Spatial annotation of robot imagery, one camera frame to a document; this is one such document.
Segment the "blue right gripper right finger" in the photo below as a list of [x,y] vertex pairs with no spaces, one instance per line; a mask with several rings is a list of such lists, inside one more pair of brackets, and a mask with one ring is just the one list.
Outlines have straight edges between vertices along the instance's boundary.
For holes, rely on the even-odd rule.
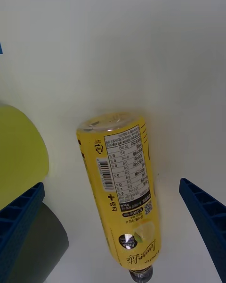
[[180,180],[179,193],[198,228],[221,281],[226,282],[226,207],[185,178]]

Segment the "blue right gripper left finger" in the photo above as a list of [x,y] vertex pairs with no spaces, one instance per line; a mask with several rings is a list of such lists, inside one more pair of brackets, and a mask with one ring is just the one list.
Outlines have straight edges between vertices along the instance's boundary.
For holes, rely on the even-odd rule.
[[0,282],[7,281],[44,197],[39,182],[0,211]]

